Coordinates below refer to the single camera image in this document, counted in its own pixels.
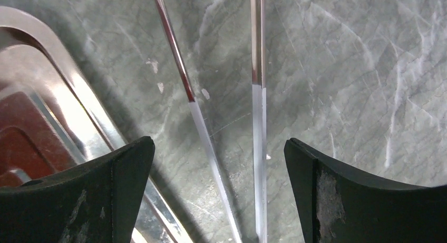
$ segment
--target silver rod section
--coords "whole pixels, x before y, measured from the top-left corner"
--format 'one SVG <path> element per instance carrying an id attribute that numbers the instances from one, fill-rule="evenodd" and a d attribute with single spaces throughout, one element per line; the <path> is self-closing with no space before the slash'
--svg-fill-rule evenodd
<path id="1" fill-rule="evenodd" d="M 255 222 L 259 243 L 267 243 L 267 99 L 265 86 L 265 0 L 251 0 L 251 78 Z"/>
<path id="2" fill-rule="evenodd" d="M 233 233 L 234 240 L 236 243 L 242 243 L 242 235 L 240 233 L 238 221 L 236 220 L 236 214 L 234 212 L 234 208 L 232 205 L 234 199 L 230 195 L 230 192 L 228 191 L 229 187 L 224 182 L 224 175 L 222 174 L 222 170 L 219 166 L 216 152 L 211 142 L 208 129 L 205 125 L 205 120 L 203 119 L 199 103 L 197 102 L 196 97 L 194 95 L 194 91 L 192 90 L 188 73 L 186 71 L 183 58 L 180 54 L 177 39 L 172 29 L 171 22 L 169 20 L 166 6 L 163 0 L 155 0 L 155 1 L 158 12 L 160 14 L 161 22 L 163 24 L 164 32 L 166 34 L 166 37 L 168 38 L 169 45 L 171 46 L 172 54 L 174 55 L 176 65 L 179 70 L 180 77 L 182 79 L 183 86 L 186 91 L 186 95 L 188 97 L 192 118 L 194 120 L 194 123 L 196 124 L 197 131 L 199 132 L 200 140 L 205 149 L 205 153 L 209 159 L 211 170 L 214 179 L 216 181 L 220 197 L 223 202 L 223 206 L 225 207 L 225 210 L 227 212 L 228 221 L 230 223 L 230 228 Z"/>

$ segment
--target countertop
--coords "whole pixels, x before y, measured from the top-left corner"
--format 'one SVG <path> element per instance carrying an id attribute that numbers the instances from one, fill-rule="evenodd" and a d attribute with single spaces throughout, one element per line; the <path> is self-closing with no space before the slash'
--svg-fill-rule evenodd
<path id="1" fill-rule="evenodd" d="M 165 2 L 250 242 L 250 0 Z M 267 0 L 271 242 L 303 242 L 283 155 L 291 137 L 382 177 L 447 182 L 446 3 Z M 154 138 L 152 176 L 192 238 L 231 242 L 154 1 L 0 5 L 29 12 L 56 32 L 128 140 Z"/>

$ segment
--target shiny metal surface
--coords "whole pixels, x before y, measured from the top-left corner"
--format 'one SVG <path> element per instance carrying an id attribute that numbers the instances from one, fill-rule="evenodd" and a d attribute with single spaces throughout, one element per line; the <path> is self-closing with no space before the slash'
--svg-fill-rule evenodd
<path id="1" fill-rule="evenodd" d="M 0 66 L 0 86 L 30 85 L 83 159 L 97 158 L 126 144 L 56 34 L 31 15 L 1 6 Z M 155 224 L 145 227 L 137 221 L 139 232 L 134 230 L 132 236 L 135 243 L 192 242 L 150 178 L 144 206 L 149 208 L 140 210 L 140 215 L 155 216 Z"/>
<path id="2" fill-rule="evenodd" d="M 267 243 L 267 95 L 265 85 L 265 0 L 251 0 L 251 74 L 255 222 L 259 243 Z"/>
<path id="3" fill-rule="evenodd" d="M 179 70 L 186 95 L 188 97 L 192 118 L 196 125 L 197 131 L 199 132 L 200 141 L 205 149 L 205 154 L 208 157 L 212 174 L 216 181 L 217 188 L 219 190 L 220 197 L 223 202 L 223 206 L 227 213 L 228 221 L 231 227 L 231 232 L 233 233 L 235 242 L 242 243 L 242 235 L 240 233 L 239 223 L 237 221 L 233 205 L 234 198 L 231 196 L 229 192 L 229 186 L 227 184 L 228 179 L 225 179 L 225 176 L 222 174 L 222 170 L 220 168 L 219 161 L 216 156 L 216 151 L 213 147 L 209 131 L 203 119 L 202 111 L 200 110 L 199 103 L 196 101 L 194 91 L 192 90 L 191 84 L 189 82 L 188 73 L 186 71 L 183 58 L 178 48 L 177 39 L 172 29 L 172 25 L 169 20 L 169 15 L 166 10 L 166 6 L 163 0 L 155 0 L 155 1 L 161 22 L 163 24 L 164 32 L 166 34 L 166 37 L 168 38 L 169 45 L 171 46 L 172 54 L 176 61 L 176 65 Z"/>

